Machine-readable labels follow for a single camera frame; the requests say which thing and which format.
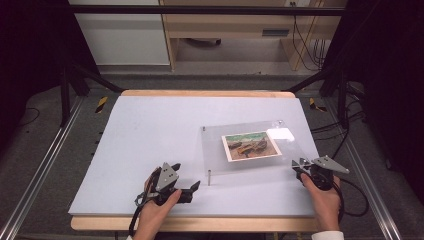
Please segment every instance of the hand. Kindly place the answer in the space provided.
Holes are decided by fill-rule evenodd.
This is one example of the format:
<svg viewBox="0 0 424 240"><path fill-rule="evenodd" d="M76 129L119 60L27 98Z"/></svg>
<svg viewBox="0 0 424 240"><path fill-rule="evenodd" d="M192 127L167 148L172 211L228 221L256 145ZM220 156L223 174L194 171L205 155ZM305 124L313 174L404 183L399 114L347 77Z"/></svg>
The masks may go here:
<svg viewBox="0 0 424 240"><path fill-rule="evenodd" d="M134 240L153 240L160 226L171 211L172 207L180 199L181 190L178 189L169 196L168 200L158 206L154 201L147 202L141 210L137 231L133 237Z"/></svg>
<svg viewBox="0 0 424 240"><path fill-rule="evenodd" d="M315 218L318 223L318 230L339 231L338 213L340 198L336 190L322 191L315 186L312 180L304 173L301 174L303 185L308 189L312 197ZM340 179L334 176L334 182L340 186Z"/></svg>

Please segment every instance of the sleeve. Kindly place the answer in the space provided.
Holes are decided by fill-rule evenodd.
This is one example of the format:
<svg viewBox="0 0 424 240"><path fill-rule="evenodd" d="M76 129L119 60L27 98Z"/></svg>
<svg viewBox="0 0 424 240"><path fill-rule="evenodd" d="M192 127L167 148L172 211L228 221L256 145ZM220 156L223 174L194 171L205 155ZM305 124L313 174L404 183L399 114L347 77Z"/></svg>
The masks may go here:
<svg viewBox="0 0 424 240"><path fill-rule="evenodd" d="M325 231L319 232L312 235L312 240L344 240L342 232L339 231Z"/></svg>

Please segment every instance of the horizontal bar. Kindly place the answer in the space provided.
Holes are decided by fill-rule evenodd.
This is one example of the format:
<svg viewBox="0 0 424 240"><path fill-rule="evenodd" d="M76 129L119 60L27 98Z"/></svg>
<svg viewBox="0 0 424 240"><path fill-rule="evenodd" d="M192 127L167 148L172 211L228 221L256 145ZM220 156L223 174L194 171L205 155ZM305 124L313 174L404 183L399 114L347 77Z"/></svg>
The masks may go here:
<svg viewBox="0 0 424 240"><path fill-rule="evenodd" d="M155 5L50 5L49 9L92 14L213 14L213 15L296 15L344 16L359 11L344 8L251 7L251 6L155 6Z"/></svg>

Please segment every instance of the photograph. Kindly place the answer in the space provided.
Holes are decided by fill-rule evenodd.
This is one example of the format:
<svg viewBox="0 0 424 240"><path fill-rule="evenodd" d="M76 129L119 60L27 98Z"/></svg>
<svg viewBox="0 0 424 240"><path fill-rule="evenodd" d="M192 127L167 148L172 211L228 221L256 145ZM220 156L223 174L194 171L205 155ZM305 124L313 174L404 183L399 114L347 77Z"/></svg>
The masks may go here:
<svg viewBox="0 0 424 240"><path fill-rule="evenodd" d="M277 144L265 131L222 136L222 142L229 162L281 155Z"/></svg>

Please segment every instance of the transparent acrylic sheet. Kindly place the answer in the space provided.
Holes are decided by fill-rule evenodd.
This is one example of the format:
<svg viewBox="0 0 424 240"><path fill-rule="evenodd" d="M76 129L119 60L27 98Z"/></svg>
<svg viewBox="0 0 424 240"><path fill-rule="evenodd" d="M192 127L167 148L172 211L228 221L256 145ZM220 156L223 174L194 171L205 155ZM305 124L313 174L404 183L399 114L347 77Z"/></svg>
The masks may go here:
<svg viewBox="0 0 424 240"><path fill-rule="evenodd" d="M290 129L282 120L222 126L204 126L202 132L205 175L233 174L255 169L290 165L291 160L307 159ZM266 132L278 146L281 155L230 162L223 136Z"/></svg>

